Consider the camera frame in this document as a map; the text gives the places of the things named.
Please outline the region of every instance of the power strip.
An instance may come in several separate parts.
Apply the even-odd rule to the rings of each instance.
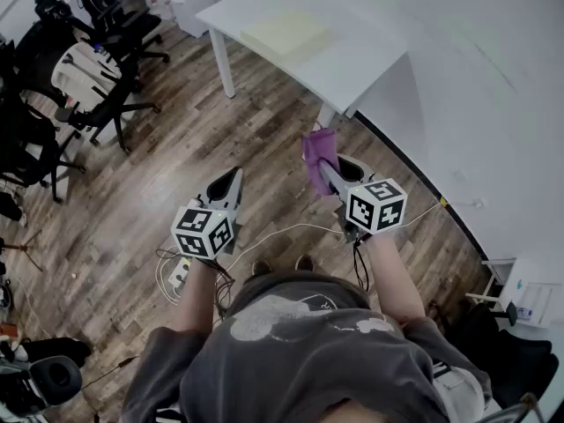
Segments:
[[[168,278],[168,283],[173,286],[174,290],[176,290],[177,292],[184,285],[184,279],[188,274],[189,267],[190,260],[188,258],[182,257],[176,265],[176,268],[174,268],[174,271]]]

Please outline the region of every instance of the baseboard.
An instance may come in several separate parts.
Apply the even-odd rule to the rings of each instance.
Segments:
[[[373,123],[371,123],[370,120],[367,117],[365,117],[360,111],[357,111],[354,114],[354,117],[356,117],[367,129],[369,129],[378,138],[380,138],[380,140],[384,144],[386,144],[386,146],[388,146],[388,148],[392,152],[394,152],[411,169],[411,171],[415,175],[417,175],[417,177],[423,182],[423,184],[429,189],[429,191],[433,193],[437,201],[441,200],[442,193],[433,185],[433,183],[428,179],[428,177],[425,174],[423,174],[423,171],[421,171],[415,165],[415,163],[413,163],[413,161],[411,161],[411,159],[404,154],[404,152],[399,147],[397,147],[388,137],[386,137],[386,135],[384,135],[379,129],[377,129],[376,126]],[[478,251],[478,253],[482,257],[482,259],[488,260],[486,253],[479,245],[478,240],[476,240],[470,229],[465,225],[465,223],[462,221],[460,216],[458,216],[458,213],[456,213],[455,209],[453,209],[450,205],[448,205],[446,207],[446,211],[449,213],[452,219],[458,224],[458,226],[462,229],[468,240],[470,240],[474,248]]]

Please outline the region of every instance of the purple cloth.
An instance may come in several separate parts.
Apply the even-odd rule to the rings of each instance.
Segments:
[[[335,141],[335,133],[330,129],[312,131],[309,136],[302,135],[301,146],[303,150],[303,158],[308,168],[309,179],[314,184],[317,192],[321,196],[330,196],[332,193],[323,180],[319,170],[319,160],[327,160],[337,171],[337,143]]]

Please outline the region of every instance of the gray t-shirt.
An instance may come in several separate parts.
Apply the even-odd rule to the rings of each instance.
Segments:
[[[402,330],[369,309],[350,283],[307,272],[247,284],[229,317],[207,338],[158,328],[130,386],[122,422],[155,421],[178,402],[190,423],[318,421],[354,400],[391,421],[447,422],[433,387],[433,362],[475,368],[421,319]]]

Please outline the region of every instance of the wooden floor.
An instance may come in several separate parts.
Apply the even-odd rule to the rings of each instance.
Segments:
[[[15,280],[19,277],[50,335],[80,338],[93,347],[83,368],[84,383],[140,354],[151,330],[170,321],[173,306],[155,284],[154,251],[173,244],[169,227],[178,207],[210,174],[235,165],[244,168],[243,229],[235,254],[298,222],[338,228],[331,216],[336,198],[316,195],[301,161],[301,134],[311,129],[319,99],[246,48],[228,42],[237,92],[229,100],[207,35],[195,40],[169,27],[164,37],[171,63],[145,60],[141,67],[146,84],[142,97],[158,102],[163,111],[137,114],[126,133],[132,154],[125,156],[116,141],[104,147],[84,143],[78,161],[88,171],[72,174],[67,203],[54,204],[48,189],[33,187],[25,195],[27,230],[0,221],[7,242],[23,241],[42,228],[33,256],[45,272],[22,255],[6,256],[17,311],[12,320],[19,321],[28,337],[45,337]],[[364,160],[404,187],[409,193],[405,221],[436,204],[406,165],[360,122],[343,120],[337,141],[340,152]],[[425,303],[437,299],[453,313],[464,293],[485,286],[487,274],[478,253],[441,207],[395,236]],[[238,279],[234,290],[257,257],[286,268],[304,252],[327,273],[356,281],[350,245],[340,243],[336,234],[299,227],[243,257],[232,271]],[[219,261],[227,266],[233,259],[221,256]],[[136,365],[134,361],[85,391],[102,421],[118,420]],[[48,416],[57,422],[87,422],[93,420],[93,410],[79,395]]]

